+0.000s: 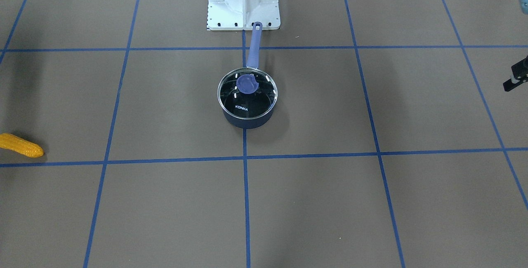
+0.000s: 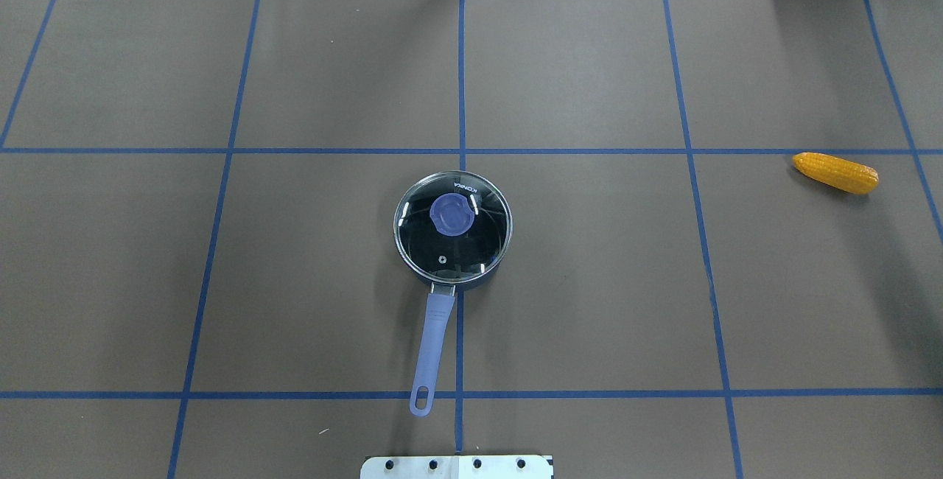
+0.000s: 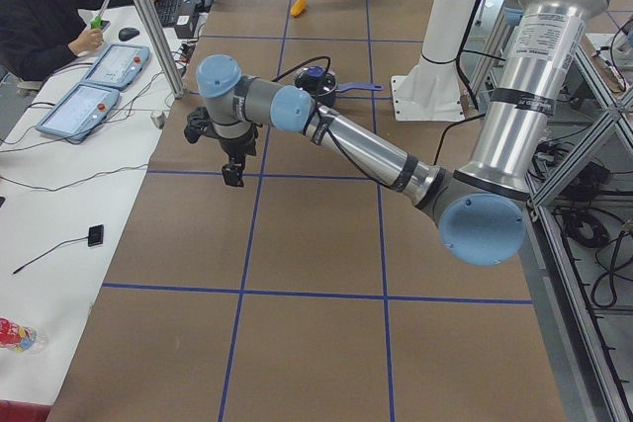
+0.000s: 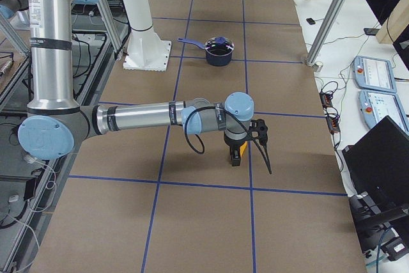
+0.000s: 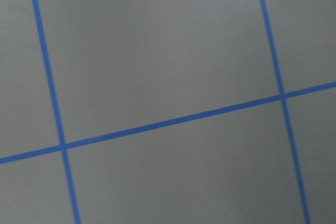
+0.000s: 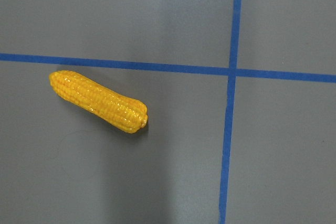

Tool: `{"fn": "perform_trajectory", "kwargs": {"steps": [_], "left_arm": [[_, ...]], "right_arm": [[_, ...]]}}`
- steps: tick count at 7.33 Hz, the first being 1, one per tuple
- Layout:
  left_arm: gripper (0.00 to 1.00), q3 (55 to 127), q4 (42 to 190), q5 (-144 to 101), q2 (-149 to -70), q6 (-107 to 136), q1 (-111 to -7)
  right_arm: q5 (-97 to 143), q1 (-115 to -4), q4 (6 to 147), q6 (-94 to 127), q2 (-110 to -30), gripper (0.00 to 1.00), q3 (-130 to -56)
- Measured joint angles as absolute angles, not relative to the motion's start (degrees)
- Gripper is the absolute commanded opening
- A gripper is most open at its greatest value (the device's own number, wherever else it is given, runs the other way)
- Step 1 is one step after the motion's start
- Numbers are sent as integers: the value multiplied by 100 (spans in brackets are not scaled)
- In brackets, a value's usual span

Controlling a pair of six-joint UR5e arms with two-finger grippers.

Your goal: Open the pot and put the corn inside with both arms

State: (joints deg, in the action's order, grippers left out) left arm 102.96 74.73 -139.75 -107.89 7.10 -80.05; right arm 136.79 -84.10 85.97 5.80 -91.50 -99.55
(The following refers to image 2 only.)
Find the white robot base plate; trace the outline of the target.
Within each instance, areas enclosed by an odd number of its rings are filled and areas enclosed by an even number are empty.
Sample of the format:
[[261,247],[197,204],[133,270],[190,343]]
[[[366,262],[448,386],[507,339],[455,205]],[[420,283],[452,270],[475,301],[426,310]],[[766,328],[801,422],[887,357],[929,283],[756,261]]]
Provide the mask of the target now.
[[360,478],[553,478],[544,455],[431,455],[368,458]]

